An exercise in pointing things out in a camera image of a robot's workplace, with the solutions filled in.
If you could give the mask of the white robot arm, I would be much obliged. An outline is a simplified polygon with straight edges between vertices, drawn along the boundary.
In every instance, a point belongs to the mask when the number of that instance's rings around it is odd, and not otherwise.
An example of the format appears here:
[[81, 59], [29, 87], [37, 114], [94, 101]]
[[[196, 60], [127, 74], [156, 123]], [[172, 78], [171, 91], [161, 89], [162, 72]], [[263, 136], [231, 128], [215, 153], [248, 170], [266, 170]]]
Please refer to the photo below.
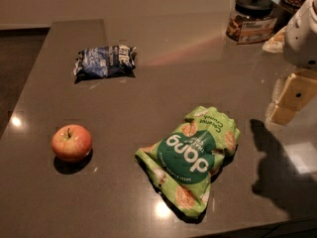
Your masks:
[[277, 80], [266, 118], [285, 126], [317, 95], [317, 0], [306, 0], [289, 20], [283, 55], [295, 71]]

